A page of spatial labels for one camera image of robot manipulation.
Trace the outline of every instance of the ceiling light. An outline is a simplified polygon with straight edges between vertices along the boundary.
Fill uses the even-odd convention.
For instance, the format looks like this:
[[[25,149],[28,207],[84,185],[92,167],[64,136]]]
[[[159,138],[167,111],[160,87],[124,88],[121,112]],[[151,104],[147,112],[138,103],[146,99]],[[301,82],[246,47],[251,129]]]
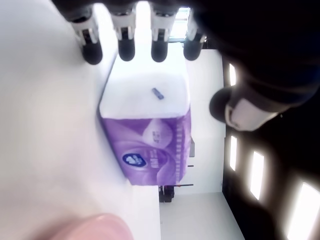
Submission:
[[[256,199],[260,198],[262,178],[264,174],[264,156],[254,151],[251,169],[251,193]]]
[[[307,240],[316,221],[320,208],[320,193],[303,183],[293,212],[289,240]]]
[[[230,85],[236,84],[236,69],[232,64],[229,64],[229,74],[230,74]]]
[[[235,171],[237,162],[237,138],[231,136],[230,144],[230,167]]]

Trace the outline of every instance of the tissue package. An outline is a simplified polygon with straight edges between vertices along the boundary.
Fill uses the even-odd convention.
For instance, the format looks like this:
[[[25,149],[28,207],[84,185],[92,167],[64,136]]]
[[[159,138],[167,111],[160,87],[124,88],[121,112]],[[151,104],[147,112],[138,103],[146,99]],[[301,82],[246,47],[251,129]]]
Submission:
[[[170,44],[164,62],[136,46],[130,62],[116,59],[100,117],[107,139],[133,185],[175,185],[190,154],[189,82],[183,49]]]
[[[190,111],[178,118],[103,119],[119,164],[133,185],[175,185],[185,174]]]

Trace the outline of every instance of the black fingertip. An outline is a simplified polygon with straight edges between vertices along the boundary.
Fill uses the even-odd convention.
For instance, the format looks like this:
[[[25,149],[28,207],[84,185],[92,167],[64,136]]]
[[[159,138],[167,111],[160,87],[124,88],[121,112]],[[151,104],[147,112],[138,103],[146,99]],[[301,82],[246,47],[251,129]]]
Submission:
[[[209,104],[211,116],[222,123],[226,123],[225,109],[230,100],[231,93],[231,87],[222,88],[213,95]]]
[[[118,51],[119,56],[123,61],[131,61],[135,54],[135,40],[134,39],[124,39],[118,40]]]
[[[202,46],[203,43],[198,41],[190,41],[186,38],[183,45],[184,57],[189,61],[196,60],[200,55]]]
[[[91,65],[100,63],[103,57],[100,41],[84,45],[82,48],[82,55],[84,60]]]
[[[151,45],[151,56],[152,59],[157,62],[163,62],[168,53],[168,42],[167,41],[152,41]]]

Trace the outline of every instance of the pink object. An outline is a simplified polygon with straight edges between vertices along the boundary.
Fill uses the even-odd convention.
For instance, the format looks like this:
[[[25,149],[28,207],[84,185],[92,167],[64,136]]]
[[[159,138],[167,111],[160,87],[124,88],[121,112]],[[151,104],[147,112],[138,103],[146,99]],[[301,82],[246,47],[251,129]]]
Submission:
[[[101,214],[67,226],[51,240],[134,240],[134,238],[120,217]]]

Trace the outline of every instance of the white table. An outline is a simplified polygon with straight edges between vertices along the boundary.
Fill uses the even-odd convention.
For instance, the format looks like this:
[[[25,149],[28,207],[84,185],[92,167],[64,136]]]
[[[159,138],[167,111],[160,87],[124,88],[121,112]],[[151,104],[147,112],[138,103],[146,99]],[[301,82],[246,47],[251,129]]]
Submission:
[[[96,111],[117,52],[97,7],[104,58],[84,62],[48,0],[0,9],[0,239],[49,236],[73,219],[122,217],[136,240],[160,240],[158,187],[131,186]]]

